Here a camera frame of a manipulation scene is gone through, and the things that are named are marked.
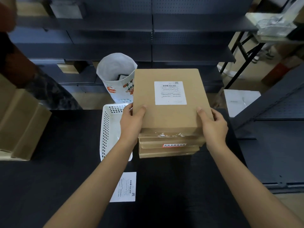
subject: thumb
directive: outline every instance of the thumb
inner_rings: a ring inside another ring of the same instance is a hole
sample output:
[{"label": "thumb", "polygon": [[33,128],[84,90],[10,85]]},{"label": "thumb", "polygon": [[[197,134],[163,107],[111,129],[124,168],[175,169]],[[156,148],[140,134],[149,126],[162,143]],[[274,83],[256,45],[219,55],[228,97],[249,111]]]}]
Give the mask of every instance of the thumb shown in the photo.
[{"label": "thumb", "polygon": [[196,111],[197,114],[200,116],[202,123],[210,121],[210,118],[208,118],[206,112],[201,107],[197,107]]},{"label": "thumb", "polygon": [[140,109],[137,111],[137,113],[135,114],[135,116],[139,117],[139,118],[143,118],[143,116],[145,115],[147,111],[147,106],[146,105],[142,105],[140,107]]}]

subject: white paper bag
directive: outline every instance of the white paper bag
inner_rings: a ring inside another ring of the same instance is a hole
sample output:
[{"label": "white paper bag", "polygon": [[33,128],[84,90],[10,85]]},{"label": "white paper bag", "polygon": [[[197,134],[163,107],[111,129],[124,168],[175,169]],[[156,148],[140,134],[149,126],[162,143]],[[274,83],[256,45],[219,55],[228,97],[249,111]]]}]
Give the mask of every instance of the white paper bag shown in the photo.
[{"label": "white paper bag", "polygon": [[[109,54],[99,62],[96,73],[115,103],[133,102],[133,78],[136,68],[135,61],[123,53]],[[120,74],[128,76],[117,81]]]}]

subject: stack of cardboard boxes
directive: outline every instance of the stack of cardboard boxes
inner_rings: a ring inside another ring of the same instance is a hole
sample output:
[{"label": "stack of cardboard boxes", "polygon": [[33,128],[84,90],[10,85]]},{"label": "stack of cardboard boxes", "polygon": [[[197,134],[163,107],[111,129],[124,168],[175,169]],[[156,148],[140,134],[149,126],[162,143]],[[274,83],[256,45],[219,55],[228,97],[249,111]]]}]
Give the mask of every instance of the stack of cardboard boxes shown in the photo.
[{"label": "stack of cardboard boxes", "polygon": [[0,160],[30,160],[50,116],[0,74]]},{"label": "stack of cardboard boxes", "polygon": [[213,115],[197,69],[135,71],[133,113],[147,106],[139,134],[139,157],[193,154],[205,143],[196,112]]}]

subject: cartoon print on bag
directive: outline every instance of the cartoon print on bag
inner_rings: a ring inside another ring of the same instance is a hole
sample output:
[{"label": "cartoon print on bag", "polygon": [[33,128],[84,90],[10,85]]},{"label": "cartoon print on bag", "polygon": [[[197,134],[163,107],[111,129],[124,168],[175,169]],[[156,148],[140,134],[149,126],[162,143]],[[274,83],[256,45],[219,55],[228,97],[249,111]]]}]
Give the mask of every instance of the cartoon print on bag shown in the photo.
[{"label": "cartoon print on bag", "polygon": [[134,91],[134,83],[133,83],[133,79],[127,83],[127,84],[124,84],[124,88],[127,87],[128,90],[126,91],[127,92],[130,92],[130,94],[132,95],[133,94],[133,91]]},{"label": "cartoon print on bag", "polygon": [[116,93],[116,89],[113,89],[112,86],[107,86],[107,89],[110,93]]}]

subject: hand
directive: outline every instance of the hand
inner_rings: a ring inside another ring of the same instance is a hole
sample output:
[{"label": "hand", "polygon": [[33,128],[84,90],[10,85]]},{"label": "hand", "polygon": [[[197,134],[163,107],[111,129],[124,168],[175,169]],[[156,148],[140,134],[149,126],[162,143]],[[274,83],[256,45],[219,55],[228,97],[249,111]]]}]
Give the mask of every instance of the hand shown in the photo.
[{"label": "hand", "polygon": [[212,108],[211,111],[214,121],[208,118],[206,112],[202,108],[197,108],[197,113],[199,114],[203,123],[203,134],[206,139],[207,149],[210,152],[213,152],[226,147],[228,126],[220,112]]},{"label": "hand", "polygon": [[133,147],[137,143],[138,135],[141,130],[142,119],[146,113],[147,106],[142,105],[139,111],[133,114],[133,103],[127,105],[124,108],[123,115],[121,116],[120,120],[120,140],[124,142],[128,142],[128,144],[132,145]]}]

